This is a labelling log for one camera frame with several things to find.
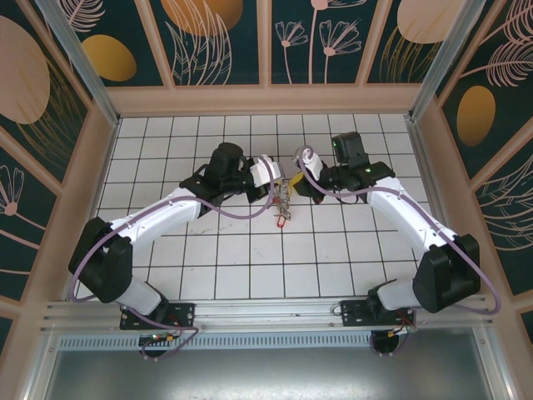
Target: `metal vent grille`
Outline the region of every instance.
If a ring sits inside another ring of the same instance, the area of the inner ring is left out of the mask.
[[[140,350],[140,335],[64,336],[63,351]],[[183,350],[243,348],[352,348],[367,347],[370,332],[278,332],[278,333],[200,333]],[[174,348],[184,339],[160,342],[150,348]]]

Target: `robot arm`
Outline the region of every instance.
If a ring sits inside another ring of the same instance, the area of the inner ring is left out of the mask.
[[[332,141],[340,163],[338,167],[327,167],[316,154],[311,155],[308,150],[304,150],[302,154],[306,169],[322,188],[339,191],[347,189],[350,192],[368,187],[390,188],[415,202],[385,163],[370,164],[358,133],[339,135]],[[294,188],[301,196],[310,197],[315,203],[321,203],[324,198],[324,194],[317,191],[304,177]],[[420,306],[436,313],[479,292],[480,277],[412,205],[388,192],[369,192],[361,197],[403,234],[418,260],[418,270],[413,279],[386,282],[369,291],[368,305],[376,318],[380,313]],[[424,214],[479,265],[479,245],[472,236],[459,237],[427,212],[424,211]]]
[[[109,239],[89,259],[79,279],[102,303],[118,302],[160,322],[167,315],[168,301],[154,287],[132,276],[133,247],[148,245],[165,232],[182,223],[201,218],[211,209],[195,198],[219,207],[227,196],[246,193],[250,203],[266,196],[271,171],[275,180],[282,178],[277,162],[268,156],[244,158],[242,149],[221,143],[207,165],[160,201],[124,218],[104,222],[96,217],[83,229],[69,271],[74,274],[85,255],[104,236],[126,224],[126,228]],[[183,198],[173,202],[173,198]],[[150,212],[155,206],[158,209]]]

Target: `white tile floor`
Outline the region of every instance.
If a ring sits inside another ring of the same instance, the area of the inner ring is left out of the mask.
[[[155,202],[207,163],[219,143],[276,157],[288,177],[292,154],[309,144],[329,165],[331,135],[361,135],[371,161],[392,165],[409,193],[428,208],[402,115],[331,114],[123,119],[98,215],[123,217]],[[224,209],[248,214],[262,204],[235,196]],[[251,221],[215,212],[136,248],[134,273],[171,299],[298,298],[364,295],[387,279],[412,277],[413,253],[370,206],[294,194],[292,220],[276,226],[275,209]],[[80,289],[80,295],[86,292]]]

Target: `black mounting bracket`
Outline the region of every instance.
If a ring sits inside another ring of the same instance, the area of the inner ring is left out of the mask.
[[[341,302],[342,325],[345,327],[380,327],[402,325],[401,317],[414,325],[415,310],[400,308],[395,311],[380,312],[375,317],[366,300],[344,300]]]
[[[167,315],[161,321],[163,325],[181,327],[191,327],[194,323],[194,312],[196,305],[192,302],[170,302],[168,303]],[[141,331],[141,330],[157,330],[161,331],[160,327],[154,327],[150,323],[141,321],[135,314],[129,310],[122,310],[121,331]]]

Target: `flower illustration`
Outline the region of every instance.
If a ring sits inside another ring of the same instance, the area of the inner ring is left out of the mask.
[[[366,0],[311,0],[311,5],[318,11],[325,10],[327,8],[348,8],[361,6],[366,3]]]
[[[330,57],[361,50],[361,40],[356,40],[359,36],[356,25],[357,22],[348,23],[340,21],[331,30],[331,21],[321,22],[319,27],[320,39],[324,48],[324,54],[326,54],[324,83],[327,83],[327,64]]]
[[[309,38],[305,35],[305,29],[300,22],[288,22],[285,26],[284,22],[276,23],[276,33],[283,46],[283,55],[285,56],[286,76],[289,83],[292,84],[291,72],[289,70],[289,60],[286,55],[286,49],[290,46],[298,46],[299,44],[307,43]]]
[[[0,167],[0,214],[17,214],[18,200],[24,185],[24,172],[16,168],[13,177],[5,165]]]

